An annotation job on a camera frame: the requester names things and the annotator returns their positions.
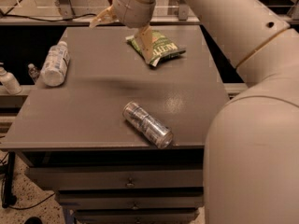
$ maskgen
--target drawer knob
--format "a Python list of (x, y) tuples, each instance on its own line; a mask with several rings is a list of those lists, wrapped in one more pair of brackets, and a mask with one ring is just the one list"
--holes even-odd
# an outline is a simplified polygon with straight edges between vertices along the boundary
[(129, 178), (128, 183), (125, 185), (125, 187), (127, 187), (128, 189), (132, 189), (134, 186), (135, 184), (133, 183), (133, 179)]
[(134, 203), (133, 206), (132, 206), (132, 210), (137, 211), (138, 209), (139, 209), (139, 207), (137, 206), (136, 203)]

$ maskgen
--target table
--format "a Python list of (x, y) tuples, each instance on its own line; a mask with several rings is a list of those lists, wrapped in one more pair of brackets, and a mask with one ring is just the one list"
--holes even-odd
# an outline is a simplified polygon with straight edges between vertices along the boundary
[[(38, 80), (2, 150), (87, 223), (192, 220), (203, 205), (208, 127), (228, 101), (199, 26), (157, 26), (187, 52), (152, 68), (125, 42), (126, 27), (67, 28), (65, 83)], [(122, 117), (141, 104), (174, 133), (160, 150)]]

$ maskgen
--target silver can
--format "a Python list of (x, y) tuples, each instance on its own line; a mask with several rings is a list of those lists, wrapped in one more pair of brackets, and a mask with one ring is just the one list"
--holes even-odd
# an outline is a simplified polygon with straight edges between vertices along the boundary
[(127, 104), (122, 115), (158, 148), (165, 148), (171, 143), (174, 136), (171, 130), (151, 116), (138, 103)]

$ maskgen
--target green chip bag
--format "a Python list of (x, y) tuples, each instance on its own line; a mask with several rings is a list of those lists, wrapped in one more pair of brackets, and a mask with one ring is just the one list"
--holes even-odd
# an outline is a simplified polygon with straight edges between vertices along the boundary
[[(134, 36), (130, 35), (126, 37), (126, 40), (142, 56), (141, 48), (137, 45)], [(185, 48), (179, 48), (165, 35), (156, 30), (152, 31), (152, 46), (153, 56), (149, 62), (152, 66), (157, 66), (158, 62), (170, 60), (186, 52)]]

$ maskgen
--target white plastic bottle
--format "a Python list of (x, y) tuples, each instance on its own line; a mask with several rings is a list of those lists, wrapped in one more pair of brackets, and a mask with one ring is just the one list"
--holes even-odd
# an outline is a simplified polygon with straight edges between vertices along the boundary
[(37, 67), (35, 65), (33, 65), (32, 63), (28, 64), (28, 74), (29, 77), (34, 81), (34, 83), (36, 84), (36, 81), (39, 78), (39, 70), (37, 69)]
[(13, 74), (7, 72), (3, 67), (0, 67), (0, 82), (10, 94), (17, 94), (21, 92), (21, 86), (18, 80), (15, 76), (13, 76)]
[(60, 41), (56, 46), (50, 48), (43, 68), (40, 71), (44, 83), (52, 87), (63, 84), (68, 64), (67, 44), (64, 41)]

